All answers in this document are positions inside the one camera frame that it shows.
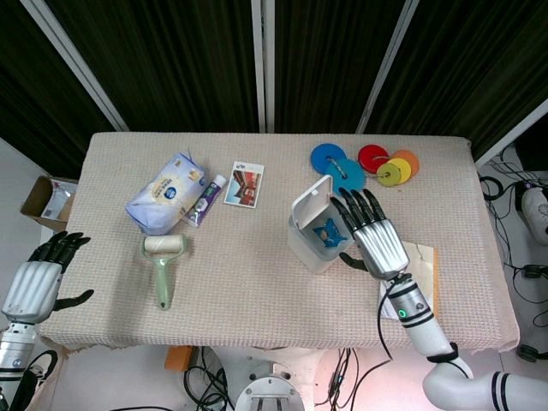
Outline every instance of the white lid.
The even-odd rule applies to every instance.
[[[304,229],[329,206],[333,194],[333,177],[323,176],[291,205],[297,229]]]
[[[213,179],[213,182],[215,184],[217,184],[219,187],[222,187],[224,186],[224,184],[226,183],[226,178],[224,178],[223,176],[221,176],[220,174],[217,174],[215,176],[215,178]]]

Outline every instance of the white wall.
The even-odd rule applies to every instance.
[[[38,176],[45,172],[0,139],[0,306],[15,270],[39,245],[41,225],[19,213]],[[8,320],[0,315],[0,330]]]

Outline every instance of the plastic container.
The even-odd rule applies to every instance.
[[[147,235],[164,235],[204,192],[204,170],[176,154],[127,204],[126,212]]]
[[[344,225],[337,209],[331,203],[333,178],[324,176],[291,205],[288,244],[297,257],[313,272],[320,273],[333,264],[339,253],[354,244],[351,233]],[[340,235],[347,240],[336,247],[326,247],[313,229],[333,219]]]

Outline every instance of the black robotic finger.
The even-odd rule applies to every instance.
[[[375,218],[373,217],[373,213],[371,211],[371,208],[369,208],[369,205],[367,204],[367,201],[363,199],[360,193],[358,193],[356,190],[352,190],[352,195],[360,205],[361,213],[363,214],[363,217],[366,220],[366,223],[371,223]]]
[[[380,207],[380,204],[378,203],[377,198],[373,195],[373,193],[367,188],[364,188],[363,194],[365,194],[367,199],[369,200],[369,204],[371,205],[371,209],[373,211],[373,216],[375,216],[375,219],[384,220],[386,218],[386,216],[384,215],[384,211]]]
[[[67,235],[66,231],[61,231],[60,233],[53,235],[46,243],[38,247],[28,260],[29,261],[46,261],[51,250],[53,250],[57,246],[57,243],[60,240],[62,240],[66,235]]]
[[[89,300],[94,292],[95,290],[93,289],[87,289],[81,295],[75,298],[62,298],[62,299],[56,300],[55,304],[53,305],[52,311],[60,311],[60,310],[64,310],[65,308],[79,306],[80,304],[83,304],[84,302]]]
[[[348,206],[348,209],[350,210],[350,214],[352,215],[352,218],[354,221],[361,227],[366,225],[366,220],[364,216],[361,214],[360,208],[356,204],[354,197],[350,195],[348,191],[346,191],[344,188],[339,188],[339,193],[342,197],[344,197],[344,200],[346,201],[346,204]]]
[[[59,256],[63,253],[66,247],[68,247],[70,244],[77,241],[79,238],[81,238],[84,235],[84,233],[72,233],[64,237],[62,240],[60,240],[56,247],[53,250],[50,250],[47,261],[50,262],[57,262],[59,259]]]
[[[67,270],[67,267],[69,266],[70,262],[72,261],[72,258],[78,251],[78,248],[80,248],[84,244],[87,244],[90,240],[91,238],[89,237],[79,238],[78,240],[74,240],[73,242],[68,244],[63,249],[63,252],[55,260],[56,263],[63,266],[63,269],[61,270],[61,272],[65,272]]]
[[[346,225],[348,231],[354,233],[358,229],[358,226],[356,225],[352,216],[350,216],[350,213],[348,212],[344,204],[335,197],[331,197],[331,203],[333,203],[333,205],[339,211],[339,214],[341,215],[341,218],[344,221],[344,224]]]
[[[349,267],[355,268],[356,270],[367,271],[366,263],[363,262],[363,259],[353,259],[346,253],[339,253],[339,257],[344,261],[344,264]]]

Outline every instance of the blue packaging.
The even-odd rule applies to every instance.
[[[204,192],[205,172],[176,154],[127,204],[126,212],[147,235],[167,234]]]

